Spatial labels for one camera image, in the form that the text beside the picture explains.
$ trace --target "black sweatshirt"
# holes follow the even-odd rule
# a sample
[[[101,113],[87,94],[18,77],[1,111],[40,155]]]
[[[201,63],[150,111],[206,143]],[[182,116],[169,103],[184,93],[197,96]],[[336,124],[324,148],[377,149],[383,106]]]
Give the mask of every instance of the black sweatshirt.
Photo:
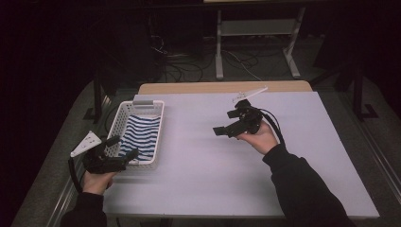
[[[287,152],[283,145],[274,147],[263,162],[270,166],[281,208],[289,226],[356,226],[346,215],[341,202],[330,192],[322,178],[304,158]],[[75,208],[61,219],[61,227],[107,226],[102,211],[103,196],[78,195]]]

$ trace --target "folded towel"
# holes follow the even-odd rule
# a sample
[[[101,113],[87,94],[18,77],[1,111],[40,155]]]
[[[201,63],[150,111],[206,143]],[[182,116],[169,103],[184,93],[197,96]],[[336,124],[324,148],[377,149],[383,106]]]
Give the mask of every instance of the folded towel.
[[[156,147],[160,118],[160,116],[139,117],[131,115],[127,121],[127,129],[121,138],[118,156],[125,156],[127,152],[138,148],[139,155],[135,160],[150,161]]]

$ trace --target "person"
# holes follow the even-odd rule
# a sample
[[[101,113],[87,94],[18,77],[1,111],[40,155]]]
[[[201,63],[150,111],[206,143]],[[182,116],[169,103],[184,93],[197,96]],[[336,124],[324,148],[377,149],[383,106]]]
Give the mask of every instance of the person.
[[[244,132],[235,138],[246,141],[264,155],[262,160],[270,166],[271,180],[288,226],[356,226],[319,174],[305,158],[289,153],[285,145],[279,144],[266,122],[262,120],[256,134]],[[62,217],[61,227],[106,226],[102,195],[114,175],[86,172],[83,193],[78,195],[75,208]]]

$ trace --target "background table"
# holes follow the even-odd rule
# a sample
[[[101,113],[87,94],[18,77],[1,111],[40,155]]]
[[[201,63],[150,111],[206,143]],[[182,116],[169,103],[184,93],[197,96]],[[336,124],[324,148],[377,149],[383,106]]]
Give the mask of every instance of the background table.
[[[166,103],[158,167],[117,175],[105,194],[104,211],[116,216],[157,218],[282,217],[270,169],[262,156],[243,141],[215,136],[212,130],[234,122],[226,113],[234,108],[236,93],[228,92],[264,85],[271,89],[277,85],[279,90],[279,83],[283,90],[292,84],[144,85],[135,100],[161,99]],[[188,87],[192,94],[180,94]],[[218,94],[218,87],[224,93]],[[152,91],[175,94],[144,95]],[[253,96],[250,102],[275,114],[288,150],[308,160],[350,217],[378,217],[317,93],[267,92]]]

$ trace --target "white bracket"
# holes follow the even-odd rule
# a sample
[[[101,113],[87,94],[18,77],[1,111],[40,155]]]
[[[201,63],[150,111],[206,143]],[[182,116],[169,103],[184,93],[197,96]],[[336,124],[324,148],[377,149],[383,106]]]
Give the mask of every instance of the white bracket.
[[[238,96],[233,98],[233,103],[237,103],[238,101],[247,99],[247,98],[252,97],[252,96],[256,96],[257,94],[262,93],[262,92],[267,91],[267,90],[268,90],[268,86],[265,86],[264,88],[250,90],[250,91],[244,92],[244,93],[243,92],[239,92]]]
[[[85,152],[90,148],[94,148],[97,145],[101,144],[101,140],[97,135],[93,132],[89,131],[89,133],[85,136],[85,138],[79,143],[79,145],[71,152],[71,157],[74,158],[77,155]]]

